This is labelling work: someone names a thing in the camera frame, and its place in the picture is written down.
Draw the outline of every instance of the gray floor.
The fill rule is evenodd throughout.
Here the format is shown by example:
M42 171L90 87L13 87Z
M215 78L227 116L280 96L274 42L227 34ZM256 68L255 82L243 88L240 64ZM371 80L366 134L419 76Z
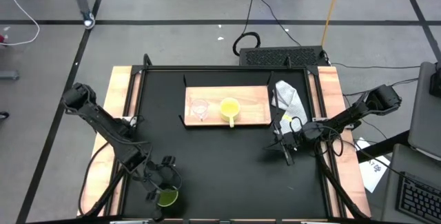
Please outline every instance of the gray floor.
M39 20L79 20L73 0L18 0ZM427 20L441 20L437 0L417 0ZM279 19L324 20L331 0L266 0ZM249 0L103 0L99 20L245 19ZM256 0L251 19L272 19ZM1 20L24 20L11 0L0 0ZM410 20L417 16L409 0L338 0L333 20ZM320 43L323 26L285 26L303 45ZM112 67L140 64L148 53L155 65L237 65L232 44L243 25L96 26L90 33L76 81L91 85L100 104ZM441 39L441 27L430 27ZM295 45L278 26L249 26L258 32L262 47ZM35 27L0 25L9 42L32 38ZM39 159L72 62L83 36L82 26L41 26L31 44L0 48L0 68L16 68L19 81L0 81L0 110L11 117L0 124L0 221L13 223ZM244 39L242 47L254 45ZM325 49L333 62L347 65L418 65L435 61L420 26L330 26ZM418 69L356 70L338 67L344 93L367 90L418 76ZM399 85L402 107L388 116L366 120L390 137L409 129L416 84ZM383 137L368 125L353 132L372 141ZM94 132L75 116L61 120L54 145L32 204L28 221L72 218L85 167L91 155ZM374 217L382 207L385 176L374 194L368 194Z

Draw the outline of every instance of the yellow liquid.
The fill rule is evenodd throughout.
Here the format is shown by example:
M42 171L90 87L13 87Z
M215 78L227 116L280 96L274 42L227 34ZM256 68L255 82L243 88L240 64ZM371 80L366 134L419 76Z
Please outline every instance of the yellow liquid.
M220 107L220 110L224 115L231 116L237 114L239 112L239 106L234 102L225 102Z

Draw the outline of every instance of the green cup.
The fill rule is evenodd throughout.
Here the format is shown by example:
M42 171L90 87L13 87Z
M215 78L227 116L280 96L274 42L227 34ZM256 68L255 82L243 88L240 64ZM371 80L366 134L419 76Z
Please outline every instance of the green cup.
M172 185L161 185L162 192L159 193L159 207L169 207L176 202L179 196L179 191Z

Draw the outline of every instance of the wooden table frame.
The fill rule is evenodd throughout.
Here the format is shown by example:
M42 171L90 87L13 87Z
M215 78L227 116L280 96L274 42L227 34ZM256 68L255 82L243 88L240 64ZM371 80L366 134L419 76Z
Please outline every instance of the wooden table frame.
M346 108L340 82L338 80L337 69L335 67L319 67L318 71L318 78L320 79L322 89L322 98L325 104L325 112L327 113L328 117L333 117ZM107 89L107 95L103 105L103 108L112 116L123 116L131 72L132 66L115 66L113 68L109 87ZM128 108L128 116L133 116L135 113L140 81L141 74L138 73L134 77L132 99L130 100L130 106ZM316 84L314 77L311 74L309 75L309 82L311 85L312 102L316 112L315 114L317 117L319 117L322 116L322 114L320 113L319 98L317 95L317 89L315 87ZM345 130L342 133L342 138L345 141L353 141L352 133L349 130ZM92 154L94 154L104 144L105 139L100 134L97 134ZM336 150L340 150L340 143L335 142L334 148ZM325 157L325 160L327 163L329 162L329 158L327 156ZM100 154L96 156L94 162L90 166L88 180L86 182L81 199L81 206L84 212L92 208L96 200L98 200L104 189L108 186L113 163L113 148L111 146L107 146L100 152ZM367 216L371 216L355 148L345 143L344 152L342 156L336 157L336 163L341 185L351 197L352 201L358 206L358 208L360 208L360 210ZM112 206L110 209L111 215L116 215L118 212L121 185L122 183L120 182L114 191ZM332 215L334 217L340 217L336 192L329 181L328 188L329 197L331 199ZM346 213L348 217L351 217L348 210L346 210Z

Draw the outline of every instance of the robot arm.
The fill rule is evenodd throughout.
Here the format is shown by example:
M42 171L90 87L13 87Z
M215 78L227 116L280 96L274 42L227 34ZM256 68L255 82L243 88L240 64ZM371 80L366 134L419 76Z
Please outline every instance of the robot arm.
M291 153L297 151L301 146L309 146L315 149L315 144L321 141L333 141L338 138L347 125L354 124L358 127L360 119L368 114L386 115L397 110L401 105L401 98L391 86L381 85L362 94L362 96L347 110L326 121L313 121L306 123L297 132L281 135L280 124L274 124L278 134L276 143L280 143L288 165L292 164ZM323 174L329 179L337 194L354 218L367 218L351 200L338 179L332 174L326 164L323 154L317 154L318 164Z
M122 166L100 200L85 216L97 216L124 174L134 174L134 179L147 190L146 200L153 205L153 218L160 219L162 214L157 205L159 192L162 185L175 185L177 172L173 167L176 159L164 156L160 165L155 164L151 160L152 144L134 141L134 128L129 121L113 118L97 105L96 94L88 85L75 83L72 89L63 94L61 102L66 114L80 116L113 147L115 157Z

